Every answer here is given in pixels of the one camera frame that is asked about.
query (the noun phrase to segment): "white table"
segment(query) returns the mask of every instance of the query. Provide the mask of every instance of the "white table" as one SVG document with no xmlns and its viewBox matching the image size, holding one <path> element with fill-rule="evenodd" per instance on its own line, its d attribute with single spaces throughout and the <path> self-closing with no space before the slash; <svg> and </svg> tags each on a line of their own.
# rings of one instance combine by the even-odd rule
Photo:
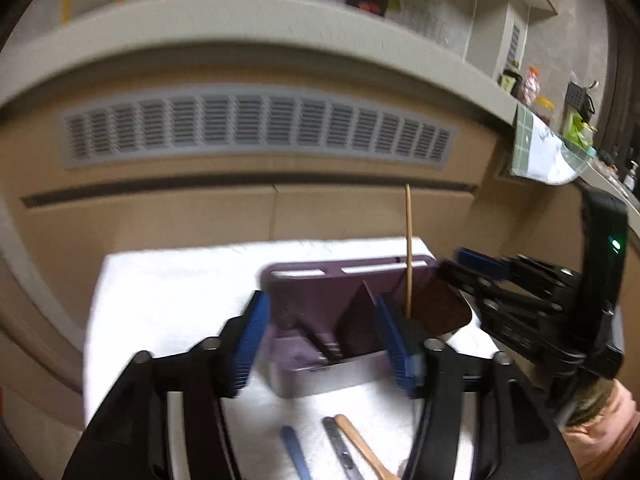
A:
<svg viewBox="0 0 640 480">
<path fill-rule="evenodd" d="M 237 316 L 259 287 L 261 269 L 276 261 L 346 260 L 401 256 L 404 238 L 338 242 L 270 242 L 220 248 L 143 251 L 105 259 L 94 296 L 84 352 L 84 415 L 89 421 L 135 352 L 164 356 L 188 350 L 217 335 Z M 414 240 L 415 254 L 430 254 Z M 476 327 L 457 332 L 450 344 L 460 351 L 490 356 L 491 339 Z M 465 394 L 456 465 L 457 479 L 469 478 L 474 406 Z M 237 399 L 224 401 L 226 421 L 246 480 L 295 479 L 295 469 L 280 441 L 283 425 L 293 426 L 313 477 L 344 474 L 321 419 L 343 413 L 358 428 L 386 467 L 396 472 L 412 444 L 412 402 L 389 377 L 353 388 L 301 399 L 281 399 L 265 379 L 252 372 Z M 365 479 L 376 478 L 353 448 Z"/>
</svg>

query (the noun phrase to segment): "white tablecloth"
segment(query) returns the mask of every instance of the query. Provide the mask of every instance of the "white tablecloth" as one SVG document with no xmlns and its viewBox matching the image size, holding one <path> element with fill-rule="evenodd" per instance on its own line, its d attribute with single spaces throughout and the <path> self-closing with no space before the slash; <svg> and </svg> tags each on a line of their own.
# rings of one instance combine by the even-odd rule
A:
<svg viewBox="0 0 640 480">
<path fill-rule="evenodd" d="M 414 254 L 430 254 L 414 240 Z M 188 250 L 112 254 L 105 259 L 84 352 L 84 416 L 89 421 L 116 378 L 139 350 L 154 356 L 184 352 L 242 312 L 259 288 L 261 270 L 275 262 L 401 256 L 404 238 L 269 242 Z M 449 343 L 459 351 L 496 351 L 478 319 Z M 474 404 L 465 394 L 456 478 L 467 479 L 473 457 Z M 412 444 L 412 402 L 392 378 L 301 399 L 281 399 L 252 372 L 236 399 L 224 401 L 226 421 L 246 480 L 297 478 L 280 441 L 283 425 L 295 428 L 312 476 L 343 478 L 321 419 L 343 413 L 386 467 L 396 472 Z M 376 478 L 351 449 L 365 479 Z"/>
</svg>

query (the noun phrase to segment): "blue gripper pad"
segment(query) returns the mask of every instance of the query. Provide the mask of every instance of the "blue gripper pad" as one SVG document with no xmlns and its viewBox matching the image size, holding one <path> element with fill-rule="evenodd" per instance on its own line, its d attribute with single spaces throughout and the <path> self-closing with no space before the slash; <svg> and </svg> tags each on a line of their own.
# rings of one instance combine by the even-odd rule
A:
<svg viewBox="0 0 640 480">
<path fill-rule="evenodd" d="M 376 328 L 396 377 L 410 398 L 424 384 L 424 357 L 420 347 L 427 338 L 419 323 L 404 319 L 383 294 L 376 304 Z"/>
<path fill-rule="evenodd" d="M 226 322 L 220 332 L 220 348 L 230 358 L 226 368 L 225 397 L 235 397 L 246 386 L 262 336 L 271 319 L 271 301 L 256 290 L 242 316 Z"/>
<path fill-rule="evenodd" d="M 491 258 L 486 254 L 476 253 L 471 249 L 459 248 L 456 253 L 456 262 L 498 282 L 511 279 L 511 271 L 508 264 Z"/>
</svg>

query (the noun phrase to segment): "screw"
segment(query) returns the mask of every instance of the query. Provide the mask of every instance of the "screw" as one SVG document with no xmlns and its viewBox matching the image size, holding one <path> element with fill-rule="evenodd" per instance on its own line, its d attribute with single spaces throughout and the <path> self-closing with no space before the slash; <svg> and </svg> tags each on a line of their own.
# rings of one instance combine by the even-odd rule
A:
<svg viewBox="0 0 640 480">
<path fill-rule="evenodd" d="M 497 362 L 499 365 L 511 364 L 511 358 L 506 352 L 496 352 L 494 354 L 494 361 Z"/>
<path fill-rule="evenodd" d="M 149 359 L 151 359 L 151 354 L 146 350 L 141 350 L 133 356 L 133 362 L 139 365 L 141 365 L 142 363 L 146 363 L 147 361 L 149 361 Z"/>
<path fill-rule="evenodd" d="M 215 350 L 220 346 L 220 338 L 218 337 L 207 337 L 200 346 L 204 350 Z"/>
<path fill-rule="evenodd" d="M 434 352 L 440 352 L 441 350 L 444 349 L 445 345 L 439 339 L 431 337 L 429 339 L 425 339 L 424 347 L 427 350 L 433 350 Z"/>
<path fill-rule="evenodd" d="M 492 308 L 494 310 L 498 310 L 498 304 L 495 303 L 495 301 L 492 300 L 484 300 L 483 303 L 488 306 L 489 308 Z"/>
</svg>

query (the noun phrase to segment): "purple container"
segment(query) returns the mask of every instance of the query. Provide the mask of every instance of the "purple container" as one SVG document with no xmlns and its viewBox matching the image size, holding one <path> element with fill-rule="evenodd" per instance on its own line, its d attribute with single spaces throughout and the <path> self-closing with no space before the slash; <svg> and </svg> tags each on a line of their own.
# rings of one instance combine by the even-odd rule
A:
<svg viewBox="0 0 640 480">
<path fill-rule="evenodd" d="M 340 390 L 390 373 L 375 329 L 375 299 L 404 286 L 405 262 L 400 257 L 302 262 L 263 270 L 260 288 L 271 299 L 271 324 L 262 348 L 267 381 L 279 397 Z M 415 255 L 414 283 L 427 283 L 436 264 L 430 256 Z M 340 361 L 329 364 L 296 322 L 311 329 Z"/>
</svg>

